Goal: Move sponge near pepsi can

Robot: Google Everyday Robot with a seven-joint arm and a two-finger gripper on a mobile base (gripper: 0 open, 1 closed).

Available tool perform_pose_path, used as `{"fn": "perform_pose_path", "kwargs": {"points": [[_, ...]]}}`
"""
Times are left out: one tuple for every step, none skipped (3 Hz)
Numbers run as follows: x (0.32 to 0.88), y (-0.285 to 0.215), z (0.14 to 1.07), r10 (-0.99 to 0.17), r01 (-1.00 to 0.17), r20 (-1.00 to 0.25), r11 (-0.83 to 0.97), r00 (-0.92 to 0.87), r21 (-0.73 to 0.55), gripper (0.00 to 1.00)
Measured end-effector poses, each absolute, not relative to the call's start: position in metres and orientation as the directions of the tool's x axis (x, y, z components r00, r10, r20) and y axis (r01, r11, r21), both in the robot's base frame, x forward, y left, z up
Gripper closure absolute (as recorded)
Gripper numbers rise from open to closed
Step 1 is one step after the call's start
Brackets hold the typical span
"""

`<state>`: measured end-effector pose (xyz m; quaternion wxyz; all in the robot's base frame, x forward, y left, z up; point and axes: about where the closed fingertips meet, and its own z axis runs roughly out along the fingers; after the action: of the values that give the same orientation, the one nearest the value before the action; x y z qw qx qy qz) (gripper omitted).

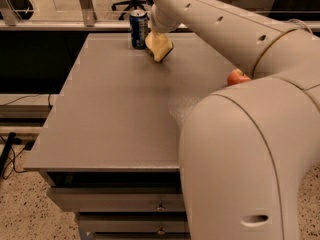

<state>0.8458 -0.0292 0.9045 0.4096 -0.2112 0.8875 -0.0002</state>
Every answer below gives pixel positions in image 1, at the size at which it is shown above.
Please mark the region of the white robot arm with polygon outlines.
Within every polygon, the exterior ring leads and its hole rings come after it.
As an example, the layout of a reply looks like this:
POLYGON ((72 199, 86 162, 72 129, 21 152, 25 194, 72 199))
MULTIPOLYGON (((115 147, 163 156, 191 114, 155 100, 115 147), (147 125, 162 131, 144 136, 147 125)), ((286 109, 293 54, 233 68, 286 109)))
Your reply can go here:
POLYGON ((299 240, 299 185, 320 156, 318 37, 217 0, 153 1, 158 32, 184 24, 251 76, 183 125, 191 240, 299 240))

